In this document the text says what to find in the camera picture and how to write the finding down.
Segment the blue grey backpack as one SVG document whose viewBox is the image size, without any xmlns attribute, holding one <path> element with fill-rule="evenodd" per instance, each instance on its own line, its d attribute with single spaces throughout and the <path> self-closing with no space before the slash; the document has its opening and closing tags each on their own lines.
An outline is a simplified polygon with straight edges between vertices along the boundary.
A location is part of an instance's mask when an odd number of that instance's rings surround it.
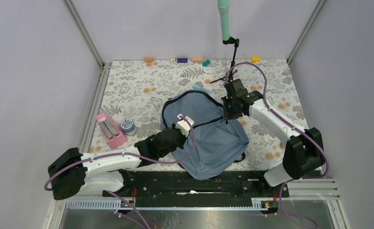
<svg viewBox="0 0 374 229">
<path fill-rule="evenodd" d="M 172 155 L 194 179 L 221 174 L 249 145 L 240 122 L 225 121 L 223 105 L 205 92 L 188 90 L 166 101 L 161 112 L 162 128 L 176 123 L 178 115 L 193 120 L 195 134 L 189 135 L 183 148 L 177 148 Z"/>
</svg>

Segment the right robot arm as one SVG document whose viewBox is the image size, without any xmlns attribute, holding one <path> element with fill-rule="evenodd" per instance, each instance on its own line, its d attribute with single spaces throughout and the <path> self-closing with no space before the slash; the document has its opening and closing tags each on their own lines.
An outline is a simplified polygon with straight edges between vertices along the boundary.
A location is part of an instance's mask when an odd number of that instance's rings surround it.
<svg viewBox="0 0 374 229">
<path fill-rule="evenodd" d="M 238 119 L 244 115 L 252 117 L 285 145 L 282 163 L 265 172 L 264 180 L 259 182 L 260 194 L 269 197 L 281 183 L 303 178 L 327 164 L 318 129 L 294 125 L 272 108 L 262 93 L 249 92 L 239 79 L 226 83 L 224 87 L 227 91 L 227 95 L 222 97 L 225 120 Z"/>
</svg>

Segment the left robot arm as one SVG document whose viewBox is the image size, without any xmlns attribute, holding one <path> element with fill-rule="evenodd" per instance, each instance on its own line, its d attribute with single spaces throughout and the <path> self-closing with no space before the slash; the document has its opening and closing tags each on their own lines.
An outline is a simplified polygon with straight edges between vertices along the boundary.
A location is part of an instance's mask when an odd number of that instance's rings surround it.
<svg viewBox="0 0 374 229">
<path fill-rule="evenodd" d="M 67 149 L 48 168 L 49 179 L 44 184 L 55 200 L 73 197 L 89 190 L 106 190 L 127 196 L 132 191 L 131 181 L 122 178 L 121 169 L 144 167 L 150 164 L 170 165 L 161 158 L 182 149 L 190 128 L 166 127 L 155 135 L 122 150 L 107 153 L 81 153 L 77 147 Z"/>
</svg>

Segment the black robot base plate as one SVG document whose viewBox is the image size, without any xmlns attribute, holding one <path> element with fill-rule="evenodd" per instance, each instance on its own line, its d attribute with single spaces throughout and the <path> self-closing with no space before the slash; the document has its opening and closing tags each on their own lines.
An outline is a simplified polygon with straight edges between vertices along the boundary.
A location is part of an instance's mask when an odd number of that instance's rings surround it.
<svg viewBox="0 0 374 229">
<path fill-rule="evenodd" d="M 120 173 L 126 185 L 115 194 L 134 200 L 139 208 L 249 207 L 252 198 L 289 197 L 286 187 L 270 187 L 263 171 L 225 171 L 206 180 L 194 179 L 185 171 Z"/>
</svg>

